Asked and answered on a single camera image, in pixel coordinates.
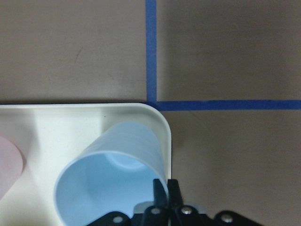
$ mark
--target gray floor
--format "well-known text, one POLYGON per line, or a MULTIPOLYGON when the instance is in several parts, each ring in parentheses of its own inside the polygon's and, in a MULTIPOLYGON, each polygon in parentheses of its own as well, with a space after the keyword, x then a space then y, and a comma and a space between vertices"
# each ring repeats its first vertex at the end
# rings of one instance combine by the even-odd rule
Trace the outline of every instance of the gray floor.
MULTIPOLYGON (((146 100, 141 0, 0 2, 0 103, 146 100)), ((157 1, 158 100, 301 99, 301 3, 157 1)), ((212 217, 301 222, 301 112, 163 112, 212 217)))

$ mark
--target blue tape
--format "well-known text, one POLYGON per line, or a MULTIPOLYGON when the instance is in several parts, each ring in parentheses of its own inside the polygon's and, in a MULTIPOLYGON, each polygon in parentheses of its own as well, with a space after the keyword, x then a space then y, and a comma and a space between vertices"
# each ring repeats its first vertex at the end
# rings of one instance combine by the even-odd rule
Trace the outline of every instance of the blue tape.
POLYGON ((146 99, 157 101, 157 3, 145 1, 146 20, 146 99))
POLYGON ((160 101, 154 107, 159 111, 301 110, 301 100, 160 101))

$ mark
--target blue paper cup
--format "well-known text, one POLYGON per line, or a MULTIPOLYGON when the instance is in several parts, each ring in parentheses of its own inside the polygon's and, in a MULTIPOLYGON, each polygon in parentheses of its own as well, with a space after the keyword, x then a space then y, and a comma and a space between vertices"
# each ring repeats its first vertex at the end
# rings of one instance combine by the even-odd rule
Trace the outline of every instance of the blue paper cup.
POLYGON ((85 226, 111 211, 129 217, 134 206, 153 201, 152 181, 167 192, 160 143, 137 122, 114 125, 61 172, 55 207, 67 226, 85 226))

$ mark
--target screw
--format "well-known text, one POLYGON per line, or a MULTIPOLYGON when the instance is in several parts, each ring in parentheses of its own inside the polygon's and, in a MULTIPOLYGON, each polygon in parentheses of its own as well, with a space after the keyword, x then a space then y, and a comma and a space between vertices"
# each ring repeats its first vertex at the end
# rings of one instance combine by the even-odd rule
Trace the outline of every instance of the screw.
POLYGON ((226 223, 232 223, 232 221, 233 221, 233 217, 229 214, 223 214, 221 216, 221 219, 223 222, 226 222, 226 223))
POLYGON ((159 208, 157 208, 157 207, 151 209, 151 213, 152 214, 159 214, 160 212, 161 212, 161 210, 159 208))
POLYGON ((120 217, 120 216, 117 216, 117 217, 114 217, 114 218, 113 218, 113 222, 114 222, 115 224, 120 223, 120 222, 122 222, 122 221, 123 221, 123 218, 120 217))
POLYGON ((188 215, 188 214, 191 214, 191 213, 192 213, 192 209, 191 209, 189 206, 184 206, 184 207, 182 207, 181 212, 182 212, 183 214, 188 215))

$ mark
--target paper cup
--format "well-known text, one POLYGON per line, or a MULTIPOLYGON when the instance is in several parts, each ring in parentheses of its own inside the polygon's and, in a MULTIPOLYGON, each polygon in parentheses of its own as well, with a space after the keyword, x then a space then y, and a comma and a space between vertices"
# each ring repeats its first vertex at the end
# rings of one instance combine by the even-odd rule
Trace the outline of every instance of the paper cup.
POLYGON ((0 199, 20 177, 23 169, 21 153, 7 139, 0 137, 0 199))
POLYGON ((153 201, 152 181, 167 192, 160 143, 137 122, 114 125, 69 163, 55 186, 55 207, 67 226, 84 226, 111 211, 132 217, 135 205, 153 201))

